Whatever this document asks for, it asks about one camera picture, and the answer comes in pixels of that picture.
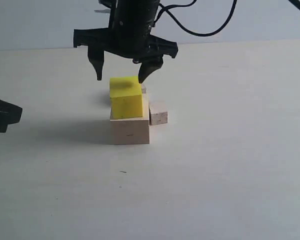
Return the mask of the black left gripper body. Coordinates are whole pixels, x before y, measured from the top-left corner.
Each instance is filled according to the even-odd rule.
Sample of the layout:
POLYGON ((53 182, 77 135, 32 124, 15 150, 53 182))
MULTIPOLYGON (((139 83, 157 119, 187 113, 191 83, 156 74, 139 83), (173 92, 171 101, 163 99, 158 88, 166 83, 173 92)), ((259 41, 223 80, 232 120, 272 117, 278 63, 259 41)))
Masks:
POLYGON ((9 125, 19 123, 22 113, 21 107, 0 99, 0 133, 5 133, 9 125))

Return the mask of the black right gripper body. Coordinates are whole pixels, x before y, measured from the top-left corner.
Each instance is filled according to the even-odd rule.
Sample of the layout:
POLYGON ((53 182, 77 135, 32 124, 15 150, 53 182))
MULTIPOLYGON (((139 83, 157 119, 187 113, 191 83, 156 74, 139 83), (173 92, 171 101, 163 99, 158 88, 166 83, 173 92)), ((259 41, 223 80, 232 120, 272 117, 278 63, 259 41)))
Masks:
POLYGON ((75 48, 87 46, 139 62, 164 55, 173 59, 177 56, 176 42, 151 34, 159 0, 100 0, 98 3, 110 11, 108 27, 75 29, 75 48))

